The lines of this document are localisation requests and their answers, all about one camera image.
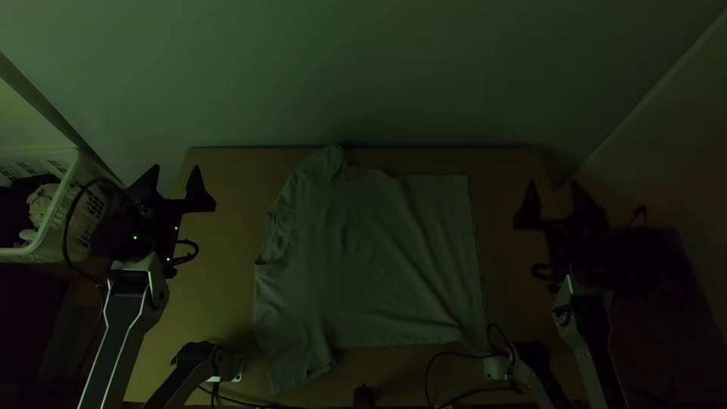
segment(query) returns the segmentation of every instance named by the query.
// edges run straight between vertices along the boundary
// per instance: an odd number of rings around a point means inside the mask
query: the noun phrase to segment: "black cable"
[[[485,354],[485,355],[473,355],[473,354],[463,354],[461,352],[454,352],[454,351],[444,351],[444,352],[438,352],[434,354],[429,359],[429,363],[426,365],[426,369],[424,370],[424,396],[426,396],[426,405],[427,407],[430,407],[431,409],[435,409],[435,407],[432,405],[432,399],[429,397],[429,371],[432,369],[432,364],[434,364],[434,361],[438,357],[442,357],[445,355],[453,356],[453,357],[468,357],[472,359],[484,359],[489,357],[497,357],[500,356],[500,354]]]
[[[514,387],[514,386],[498,386],[498,387],[495,387],[495,388],[475,389],[473,391],[465,392],[462,395],[458,395],[458,396],[456,396],[456,397],[454,397],[454,398],[446,401],[445,403],[440,404],[436,409],[442,409],[443,407],[450,406],[452,404],[455,404],[455,403],[459,402],[462,399],[468,398],[468,397],[473,396],[473,395],[478,395],[480,393],[485,393],[485,392],[497,392],[497,391],[515,391],[515,392],[520,392],[520,390],[518,388]]]
[[[220,395],[219,393],[214,393],[211,390],[206,389],[202,385],[197,386],[197,389],[199,389],[215,398],[218,398],[222,401],[228,401],[229,403],[239,404],[241,406],[258,407],[260,409],[304,409],[303,407],[285,406],[285,405],[281,405],[281,404],[252,404],[249,402],[238,401],[237,399],[228,398],[226,396]]]
[[[177,243],[177,245],[184,244],[184,245],[191,246],[195,252],[187,253],[186,256],[173,258],[172,261],[170,262],[170,265],[178,266],[180,264],[188,263],[188,262],[194,260],[195,258],[197,258],[197,254],[199,254],[199,245],[197,243],[193,242],[192,240],[188,240],[188,239],[177,240],[176,243]]]
[[[492,351],[499,355],[507,355],[507,352],[505,350],[495,347],[495,344],[492,342],[492,339],[490,338],[490,330],[493,328],[496,329],[498,333],[500,333],[500,337],[502,338],[502,342],[504,342],[505,347],[510,347],[510,341],[507,340],[505,332],[502,330],[502,328],[500,328],[500,326],[496,323],[490,323],[489,325],[487,325],[487,329],[485,330],[485,333],[487,334],[487,343],[490,345],[490,349],[492,349]]]
[[[212,385],[212,393],[210,393],[210,407],[214,409],[214,399],[220,394],[220,383],[215,382]]]
[[[116,185],[113,181],[111,181],[108,178],[105,177],[97,177],[95,179],[92,179],[87,184],[81,186],[81,190],[78,191],[76,194],[76,197],[73,198],[73,201],[70,203],[70,206],[68,207],[68,210],[66,212],[66,222],[63,226],[63,235],[61,236],[61,253],[63,254],[63,260],[65,261],[66,265],[71,269],[76,271],[81,277],[84,279],[87,279],[88,281],[91,281],[92,283],[96,284],[97,288],[106,289],[106,285],[99,279],[95,278],[94,276],[88,274],[87,272],[81,270],[73,264],[73,262],[70,260],[70,256],[68,255],[68,230],[70,228],[70,220],[73,216],[73,212],[76,211],[76,207],[78,207],[79,202],[81,201],[81,198],[83,197],[83,194],[86,193],[91,186],[99,183],[104,182],[111,186],[113,189],[116,190],[117,193],[124,196],[123,191],[119,186]]]
[[[637,207],[636,209],[634,209],[632,211],[632,213],[633,213],[634,217],[631,219],[631,221],[629,221],[629,224],[626,225],[626,228],[631,227],[634,224],[634,222],[636,221],[636,219],[638,219],[639,216],[644,217],[644,226],[646,226],[646,218],[647,218],[647,213],[648,213],[648,209],[646,208],[646,206],[641,205],[641,206]]]

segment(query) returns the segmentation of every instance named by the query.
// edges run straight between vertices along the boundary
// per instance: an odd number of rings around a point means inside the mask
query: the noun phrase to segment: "wall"
[[[727,340],[727,12],[576,172],[623,224],[674,226]]]
[[[542,145],[566,169],[724,5],[3,0],[0,50],[127,183],[215,145]]]
[[[0,151],[73,146],[55,126],[0,79]]]

